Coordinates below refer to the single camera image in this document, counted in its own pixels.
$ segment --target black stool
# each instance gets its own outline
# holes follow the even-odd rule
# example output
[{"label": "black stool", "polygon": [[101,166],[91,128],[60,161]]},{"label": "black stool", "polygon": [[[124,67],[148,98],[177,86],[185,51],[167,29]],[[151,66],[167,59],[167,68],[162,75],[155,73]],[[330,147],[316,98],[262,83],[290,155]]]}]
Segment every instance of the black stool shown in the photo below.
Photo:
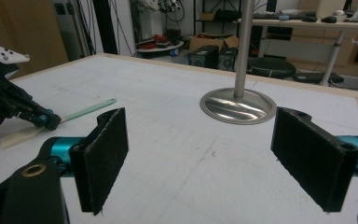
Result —
[{"label": "black stool", "polygon": [[261,77],[286,78],[296,73],[296,68],[289,62],[275,58],[250,58],[247,72]]}]

